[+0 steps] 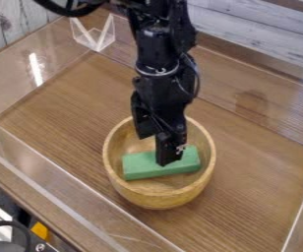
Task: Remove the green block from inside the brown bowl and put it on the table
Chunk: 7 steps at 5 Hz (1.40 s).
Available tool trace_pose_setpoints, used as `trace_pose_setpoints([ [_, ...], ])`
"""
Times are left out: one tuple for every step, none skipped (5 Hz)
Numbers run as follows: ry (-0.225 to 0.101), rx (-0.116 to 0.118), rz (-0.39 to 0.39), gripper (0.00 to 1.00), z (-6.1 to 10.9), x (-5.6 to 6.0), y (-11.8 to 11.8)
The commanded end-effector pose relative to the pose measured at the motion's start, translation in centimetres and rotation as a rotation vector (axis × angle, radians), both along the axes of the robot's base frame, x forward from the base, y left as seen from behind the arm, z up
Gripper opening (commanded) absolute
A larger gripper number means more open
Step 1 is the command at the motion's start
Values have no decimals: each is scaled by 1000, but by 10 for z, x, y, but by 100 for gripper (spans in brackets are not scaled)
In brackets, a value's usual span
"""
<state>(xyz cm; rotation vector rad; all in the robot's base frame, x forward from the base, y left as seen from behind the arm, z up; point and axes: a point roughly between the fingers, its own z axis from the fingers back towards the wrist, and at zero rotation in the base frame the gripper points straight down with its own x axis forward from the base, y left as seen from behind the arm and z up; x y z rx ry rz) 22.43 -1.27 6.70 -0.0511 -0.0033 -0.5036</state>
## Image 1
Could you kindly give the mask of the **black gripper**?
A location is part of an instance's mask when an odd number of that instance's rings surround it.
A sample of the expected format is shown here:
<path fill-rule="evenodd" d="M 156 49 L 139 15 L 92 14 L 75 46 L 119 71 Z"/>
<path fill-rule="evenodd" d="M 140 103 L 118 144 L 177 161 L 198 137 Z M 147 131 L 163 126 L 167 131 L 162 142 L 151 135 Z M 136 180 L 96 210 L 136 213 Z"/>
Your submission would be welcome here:
<path fill-rule="evenodd" d="M 139 139 L 155 136 L 155 160 L 160 166 L 179 160 L 187 143 L 185 110 L 197 96 L 195 71 L 183 66 L 171 75 L 132 79 L 132 124 Z"/>

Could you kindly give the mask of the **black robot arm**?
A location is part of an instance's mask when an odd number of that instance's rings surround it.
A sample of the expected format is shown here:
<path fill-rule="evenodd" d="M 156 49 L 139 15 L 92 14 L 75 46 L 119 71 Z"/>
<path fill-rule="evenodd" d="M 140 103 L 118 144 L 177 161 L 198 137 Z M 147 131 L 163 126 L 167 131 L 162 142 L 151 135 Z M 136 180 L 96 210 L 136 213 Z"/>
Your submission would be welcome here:
<path fill-rule="evenodd" d="M 187 143 L 185 110 L 197 97 L 199 76 L 189 51 L 195 29 L 187 0 L 78 0 L 59 5 L 33 0 L 52 13 L 79 18 L 114 4 L 122 10 L 136 46 L 130 111 L 136 136 L 155 139 L 155 162 L 179 160 Z"/>

